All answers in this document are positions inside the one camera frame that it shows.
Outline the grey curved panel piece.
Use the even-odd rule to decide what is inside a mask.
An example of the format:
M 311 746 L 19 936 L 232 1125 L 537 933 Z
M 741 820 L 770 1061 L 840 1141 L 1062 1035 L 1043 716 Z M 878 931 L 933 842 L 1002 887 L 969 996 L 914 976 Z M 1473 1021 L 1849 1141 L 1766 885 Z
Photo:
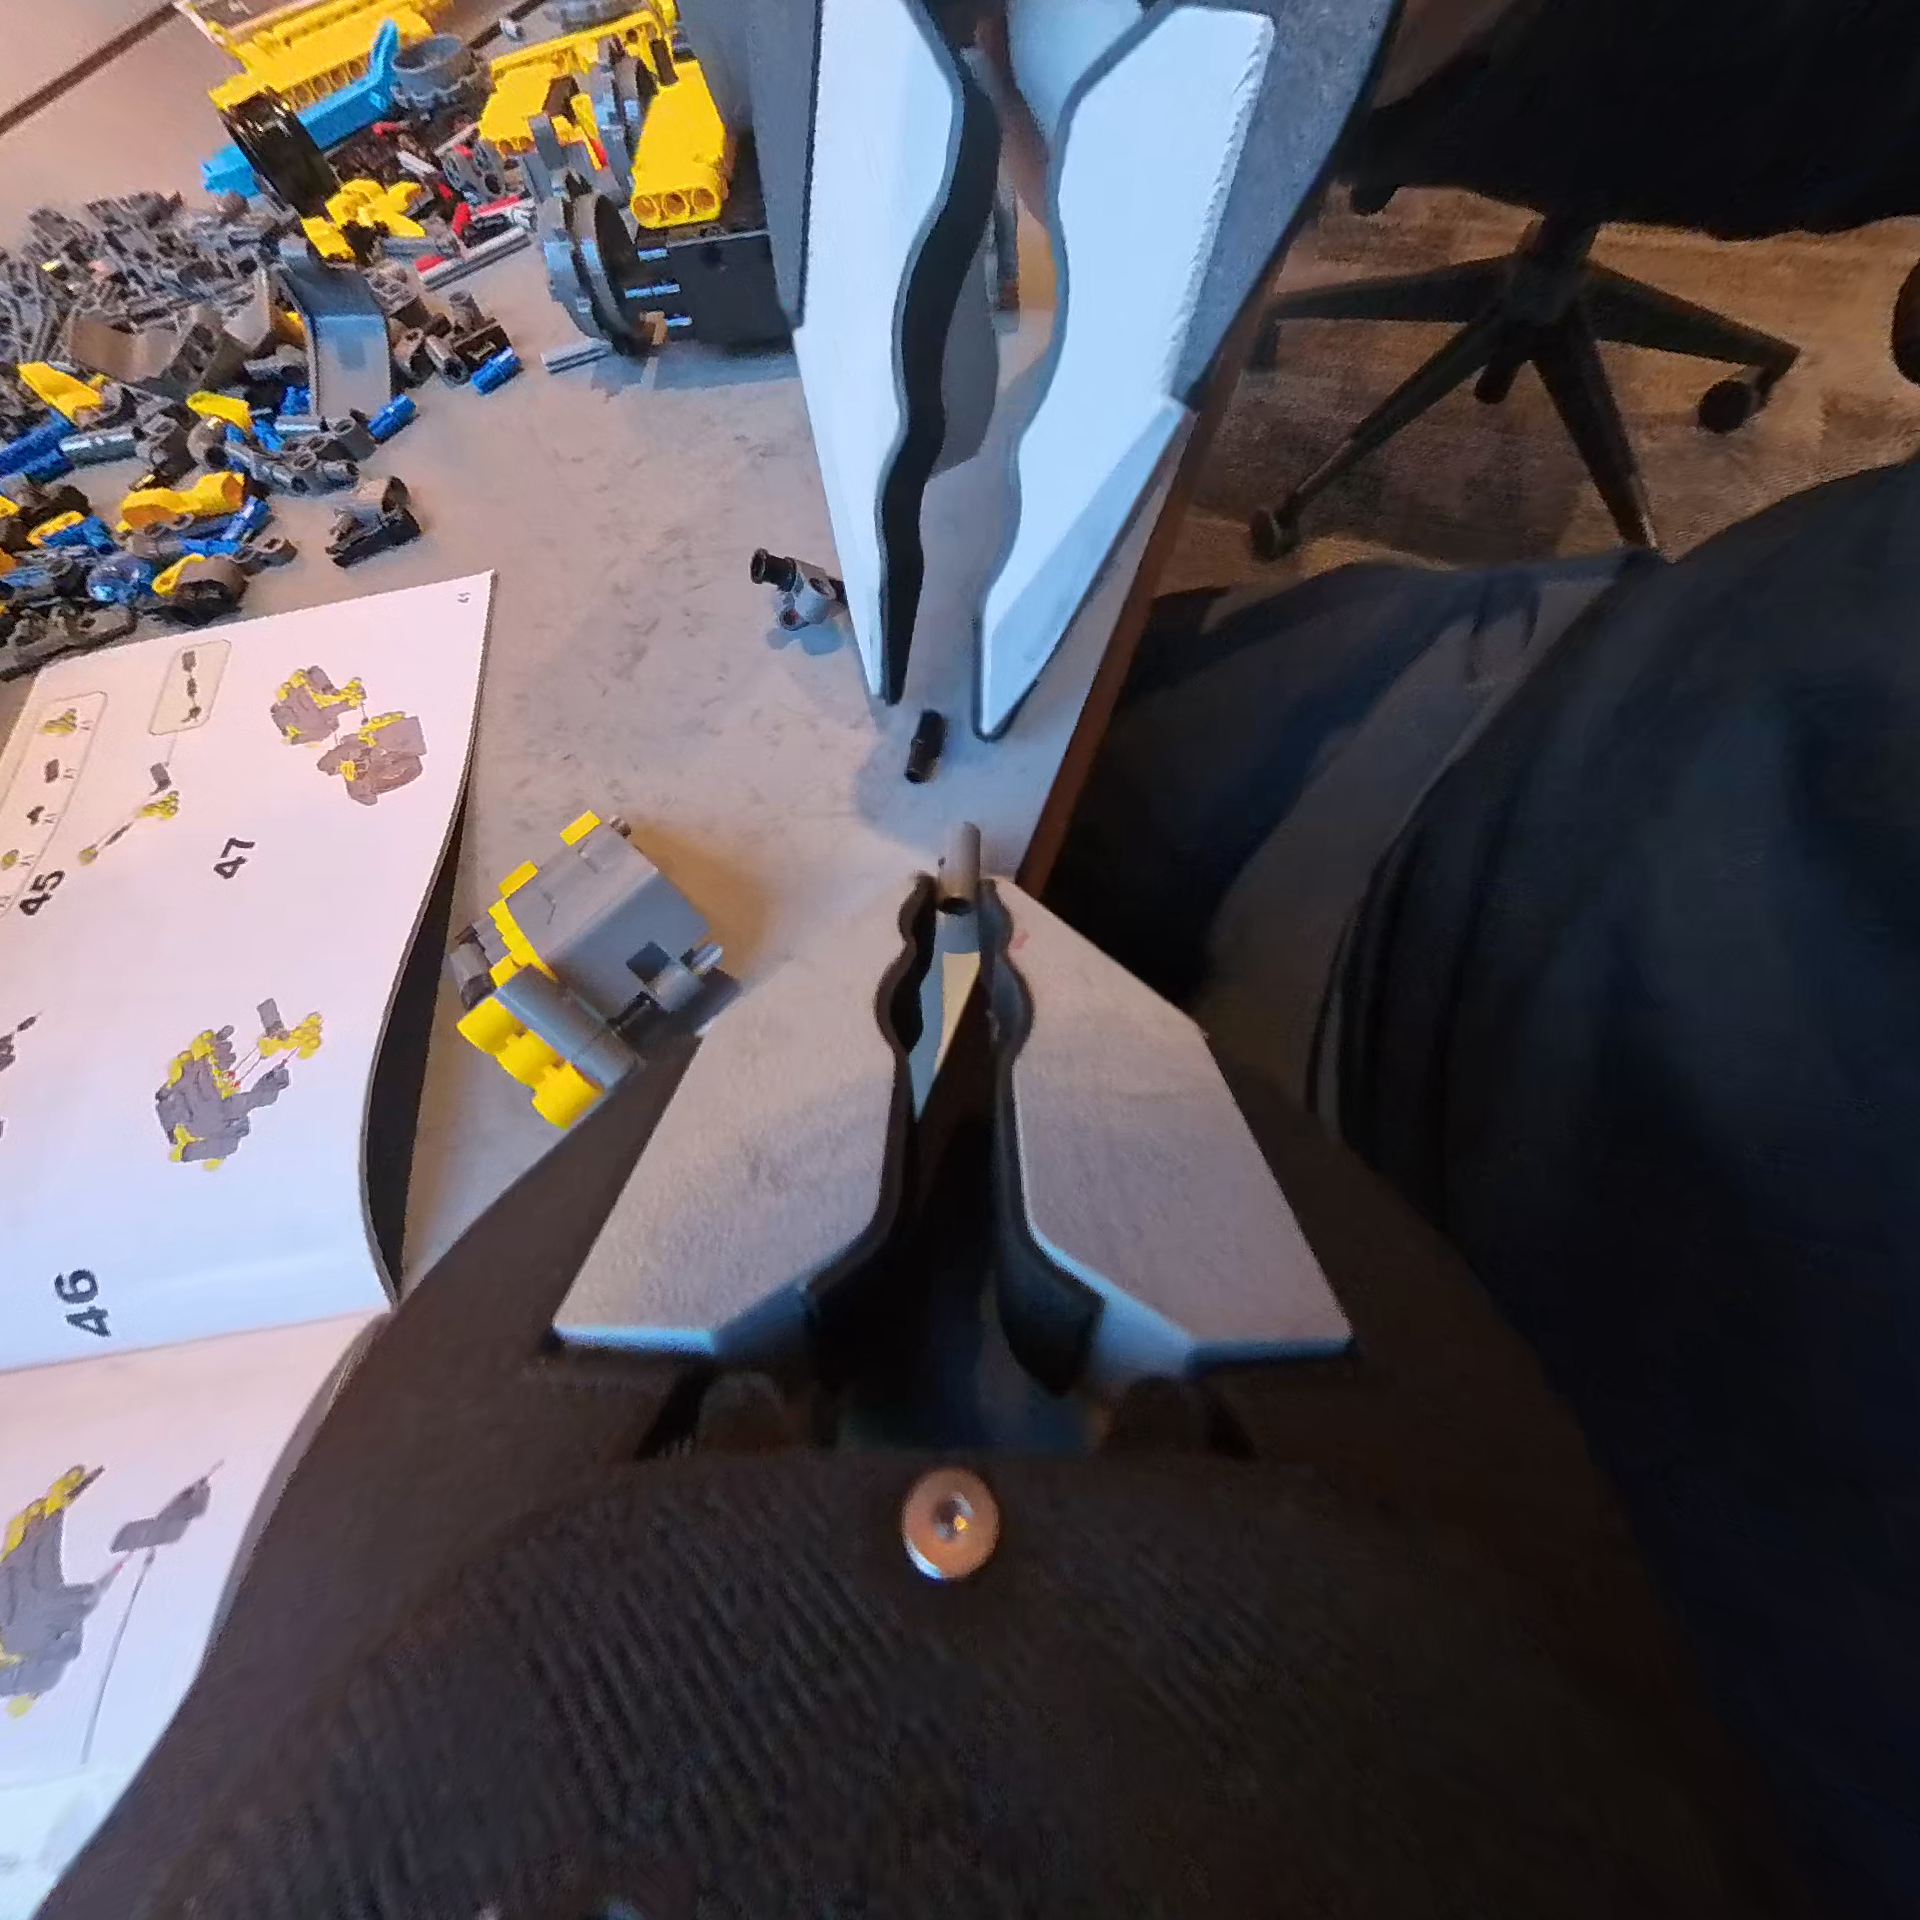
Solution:
M 394 401 L 386 313 L 350 266 L 287 256 L 279 288 L 304 327 L 307 417 L 373 419 Z

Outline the white building instruction booklet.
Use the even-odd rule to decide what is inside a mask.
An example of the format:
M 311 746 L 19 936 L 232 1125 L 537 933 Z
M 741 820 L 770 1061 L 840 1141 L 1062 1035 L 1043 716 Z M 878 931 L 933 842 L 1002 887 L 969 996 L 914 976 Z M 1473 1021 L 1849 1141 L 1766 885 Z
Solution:
M 5 1844 L 123 1786 L 394 1303 L 369 1119 L 495 576 L 37 675 L 5 753 Z

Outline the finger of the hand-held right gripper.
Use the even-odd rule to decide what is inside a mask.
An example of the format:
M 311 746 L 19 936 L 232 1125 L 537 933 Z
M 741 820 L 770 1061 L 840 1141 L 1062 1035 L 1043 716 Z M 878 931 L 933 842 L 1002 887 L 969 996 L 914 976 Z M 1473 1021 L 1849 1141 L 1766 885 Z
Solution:
M 968 5 L 819 5 L 797 355 L 881 704 L 905 696 L 923 493 L 978 450 L 999 383 L 984 250 L 1002 123 L 969 33 Z
M 1047 130 L 1051 338 L 1015 433 L 1015 517 L 976 619 L 976 731 L 1002 737 L 1189 426 L 1181 370 L 1241 147 L 1278 53 L 1271 7 L 1015 5 Z

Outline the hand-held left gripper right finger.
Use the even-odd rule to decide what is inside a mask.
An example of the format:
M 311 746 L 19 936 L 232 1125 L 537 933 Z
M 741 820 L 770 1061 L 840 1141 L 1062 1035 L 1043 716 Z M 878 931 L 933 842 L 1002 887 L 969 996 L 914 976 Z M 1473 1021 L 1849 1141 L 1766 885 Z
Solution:
M 1353 1344 L 1202 1029 L 1009 881 L 978 893 L 999 1320 L 1045 1388 Z

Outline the person's dark top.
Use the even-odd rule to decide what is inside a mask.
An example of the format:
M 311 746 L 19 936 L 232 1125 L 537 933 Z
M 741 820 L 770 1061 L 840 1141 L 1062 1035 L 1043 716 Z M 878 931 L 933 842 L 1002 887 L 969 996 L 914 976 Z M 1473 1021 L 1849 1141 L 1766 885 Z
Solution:
M 1842 1916 L 1919 1907 L 1917 629 L 1917 459 L 1627 565 L 1414 810 L 1329 1032 Z

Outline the pile of loose building bricks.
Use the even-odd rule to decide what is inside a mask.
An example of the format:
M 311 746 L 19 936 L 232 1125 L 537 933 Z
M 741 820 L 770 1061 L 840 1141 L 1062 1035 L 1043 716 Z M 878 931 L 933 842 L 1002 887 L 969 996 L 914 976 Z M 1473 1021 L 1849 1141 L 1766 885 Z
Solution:
M 239 194 L 40 209 L 3 272 L 5 684 L 239 617 L 303 557 L 289 511 L 322 517 L 334 568 L 336 503 L 397 474 L 419 396 L 491 396 L 521 373 L 507 329 L 441 287 L 455 239 L 411 178 L 322 173 L 303 209 Z M 287 256 L 357 267 L 386 313 L 394 399 L 373 419 L 307 417 Z

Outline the yellow black brick vehicle model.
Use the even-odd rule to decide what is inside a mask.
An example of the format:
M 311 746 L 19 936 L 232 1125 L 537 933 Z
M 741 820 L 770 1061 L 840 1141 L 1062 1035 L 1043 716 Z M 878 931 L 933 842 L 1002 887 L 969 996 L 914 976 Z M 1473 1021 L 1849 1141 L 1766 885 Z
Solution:
M 479 139 L 536 207 L 549 296 L 589 349 L 787 345 L 746 107 L 681 5 L 551 5 L 497 58 Z

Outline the yellow blue beam assembly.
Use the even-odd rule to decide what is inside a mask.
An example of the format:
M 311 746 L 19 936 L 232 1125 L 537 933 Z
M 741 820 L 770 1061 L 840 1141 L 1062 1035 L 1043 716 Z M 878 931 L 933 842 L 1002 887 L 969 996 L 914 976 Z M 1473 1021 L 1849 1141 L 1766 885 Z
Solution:
M 381 121 L 475 111 L 488 61 L 441 29 L 443 2 L 179 2 L 176 12 L 232 61 L 210 104 L 232 129 L 275 98 L 331 153 Z

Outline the grey connector with black pin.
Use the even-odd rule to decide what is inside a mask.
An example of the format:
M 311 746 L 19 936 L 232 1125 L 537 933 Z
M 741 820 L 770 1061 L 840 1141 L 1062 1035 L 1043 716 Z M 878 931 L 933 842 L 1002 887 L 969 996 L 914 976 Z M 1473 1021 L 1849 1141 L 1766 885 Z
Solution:
M 849 635 L 849 589 L 831 571 L 781 556 L 767 546 L 752 551 L 751 578 L 774 594 L 770 650 L 799 644 L 809 657 L 831 657 Z

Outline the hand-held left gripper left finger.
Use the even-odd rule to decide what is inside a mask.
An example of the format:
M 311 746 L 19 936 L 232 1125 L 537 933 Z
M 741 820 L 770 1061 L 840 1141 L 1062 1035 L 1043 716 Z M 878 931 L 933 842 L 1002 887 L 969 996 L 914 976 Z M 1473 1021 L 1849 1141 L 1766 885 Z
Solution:
M 896 1225 L 935 881 L 913 873 L 744 992 L 669 1100 L 553 1333 L 787 1362 Z

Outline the black office chair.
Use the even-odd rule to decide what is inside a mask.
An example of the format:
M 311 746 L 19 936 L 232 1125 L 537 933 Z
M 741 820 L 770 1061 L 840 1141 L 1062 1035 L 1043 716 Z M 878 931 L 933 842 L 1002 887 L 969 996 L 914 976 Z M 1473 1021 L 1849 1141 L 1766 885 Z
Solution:
M 1297 548 L 1309 508 L 1465 383 L 1501 405 L 1542 379 L 1618 538 L 1654 548 L 1639 459 L 1602 345 L 1728 367 L 1696 405 L 1718 437 L 1763 412 L 1801 349 L 1593 261 L 1602 227 L 1754 242 L 1917 217 L 1919 5 L 1402 5 L 1335 178 L 1357 213 L 1406 187 L 1535 213 L 1501 256 L 1326 282 L 1274 301 L 1254 367 L 1293 322 L 1456 331 L 1299 488 L 1248 520 Z

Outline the black angled connector piece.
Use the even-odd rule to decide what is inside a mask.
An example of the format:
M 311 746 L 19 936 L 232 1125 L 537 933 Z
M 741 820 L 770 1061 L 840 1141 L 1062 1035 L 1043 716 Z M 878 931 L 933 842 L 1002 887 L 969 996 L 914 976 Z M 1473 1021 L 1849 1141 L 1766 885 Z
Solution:
M 336 570 L 355 570 L 421 536 L 411 489 L 397 474 L 373 474 L 336 503 L 326 554 Z

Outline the grey yellow brick subassembly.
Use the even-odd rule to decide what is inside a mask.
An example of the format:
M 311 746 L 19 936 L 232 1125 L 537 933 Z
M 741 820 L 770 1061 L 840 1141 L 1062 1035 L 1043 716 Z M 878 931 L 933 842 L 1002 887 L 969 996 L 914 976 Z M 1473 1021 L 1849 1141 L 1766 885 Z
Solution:
M 669 1029 L 736 995 L 702 911 L 623 820 L 582 813 L 523 863 L 449 948 L 461 1035 L 557 1130 L 569 1130 Z

